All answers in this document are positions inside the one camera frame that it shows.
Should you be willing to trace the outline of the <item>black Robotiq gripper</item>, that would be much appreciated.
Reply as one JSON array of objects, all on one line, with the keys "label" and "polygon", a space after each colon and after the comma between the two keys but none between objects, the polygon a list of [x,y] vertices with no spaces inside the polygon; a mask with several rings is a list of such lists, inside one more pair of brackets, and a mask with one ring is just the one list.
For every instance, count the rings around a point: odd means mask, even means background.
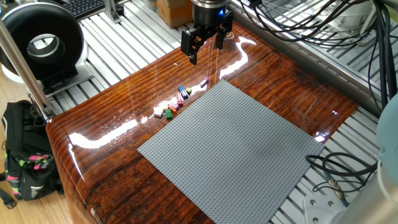
[{"label": "black Robotiq gripper", "polygon": [[207,27],[217,27],[215,47],[223,48],[227,33],[232,31],[233,12],[226,13],[228,1],[193,1],[194,28],[182,32],[180,50],[189,57],[191,64],[197,64],[197,53],[207,39]]}]

